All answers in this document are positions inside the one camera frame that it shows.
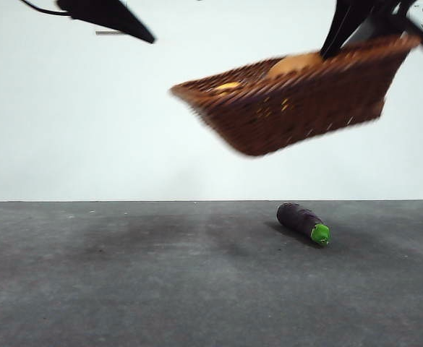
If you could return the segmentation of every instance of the brown wicker basket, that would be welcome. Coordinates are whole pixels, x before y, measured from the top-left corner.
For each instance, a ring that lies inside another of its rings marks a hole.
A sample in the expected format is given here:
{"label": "brown wicker basket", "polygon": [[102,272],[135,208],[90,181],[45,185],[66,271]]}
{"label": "brown wicker basket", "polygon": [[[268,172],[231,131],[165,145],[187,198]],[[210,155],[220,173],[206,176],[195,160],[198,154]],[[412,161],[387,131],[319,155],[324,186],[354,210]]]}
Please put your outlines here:
{"label": "brown wicker basket", "polygon": [[[233,148],[264,155],[309,137],[376,119],[416,36],[347,46],[320,65],[265,78],[268,59],[171,88]],[[240,85],[227,93],[213,88]]]}

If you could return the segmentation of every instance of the toy eggplant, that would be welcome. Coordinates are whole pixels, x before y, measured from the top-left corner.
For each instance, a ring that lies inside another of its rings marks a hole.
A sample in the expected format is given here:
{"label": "toy eggplant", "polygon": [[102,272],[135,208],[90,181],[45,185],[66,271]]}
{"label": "toy eggplant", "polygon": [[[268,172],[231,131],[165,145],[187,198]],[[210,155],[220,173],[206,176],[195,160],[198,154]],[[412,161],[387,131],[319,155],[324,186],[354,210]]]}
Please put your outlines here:
{"label": "toy eggplant", "polygon": [[282,204],[278,208],[277,219],[283,226],[308,236],[321,246],[330,241],[330,229],[311,210],[299,204]]}

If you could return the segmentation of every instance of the white wall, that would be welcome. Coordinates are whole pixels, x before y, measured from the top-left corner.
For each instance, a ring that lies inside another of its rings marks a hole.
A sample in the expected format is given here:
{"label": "white wall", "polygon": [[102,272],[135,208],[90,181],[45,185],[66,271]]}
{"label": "white wall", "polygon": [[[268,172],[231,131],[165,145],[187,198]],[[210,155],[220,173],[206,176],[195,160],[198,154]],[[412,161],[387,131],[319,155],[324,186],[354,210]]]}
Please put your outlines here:
{"label": "white wall", "polygon": [[422,50],[378,122],[247,158],[168,89],[319,48],[334,0],[129,3],[154,46],[0,0],[0,201],[423,198]]}

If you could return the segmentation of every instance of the yellow object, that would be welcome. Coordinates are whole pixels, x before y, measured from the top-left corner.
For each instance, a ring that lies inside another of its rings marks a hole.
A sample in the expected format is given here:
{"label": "yellow object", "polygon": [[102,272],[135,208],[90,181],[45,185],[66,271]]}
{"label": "yellow object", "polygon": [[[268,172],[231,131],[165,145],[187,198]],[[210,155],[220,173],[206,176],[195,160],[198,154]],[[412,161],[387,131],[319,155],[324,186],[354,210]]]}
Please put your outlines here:
{"label": "yellow object", "polygon": [[293,71],[301,71],[306,67],[311,67],[323,62],[318,53],[300,54],[298,56],[286,56],[277,64],[270,68],[266,77],[273,78],[280,74],[288,74]]}
{"label": "yellow object", "polygon": [[231,89],[231,88],[235,88],[240,86],[239,82],[229,82],[229,83],[224,83],[223,85],[220,85],[216,88],[214,88],[215,90],[225,90],[225,89]]}

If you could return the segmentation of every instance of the basket rim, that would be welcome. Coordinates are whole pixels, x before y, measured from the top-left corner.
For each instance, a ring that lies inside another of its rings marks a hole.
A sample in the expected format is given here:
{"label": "basket rim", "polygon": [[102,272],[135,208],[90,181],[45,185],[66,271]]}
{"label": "basket rim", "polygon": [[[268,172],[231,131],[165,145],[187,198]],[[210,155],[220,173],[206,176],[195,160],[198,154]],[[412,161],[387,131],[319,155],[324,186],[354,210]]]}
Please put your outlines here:
{"label": "basket rim", "polygon": [[225,77],[227,74],[250,69],[251,67],[266,64],[270,61],[276,63],[286,56],[264,59],[256,63],[246,64],[242,67],[221,72],[220,74],[183,82],[173,86],[171,92],[187,102],[200,104],[202,107],[211,103],[214,106],[223,103],[235,103],[242,98],[247,100],[248,98],[269,96],[271,92],[280,90],[281,88],[296,87],[299,83],[310,82],[325,75],[345,72],[346,70],[354,69],[365,64],[373,64],[376,61],[407,54],[411,49],[417,47],[420,42],[420,37],[415,35],[390,35],[354,43],[343,47],[342,53],[339,53],[339,55],[327,59],[314,67],[307,67],[300,72],[280,74],[274,78],[263,78],[254,82],[248,82],[241,87],[227,91],[228,94],[226,95],[218,95],[216,93],[210,93],[210,91],[199,91],[189,87],[192,83],[207,82],[208,80]]}

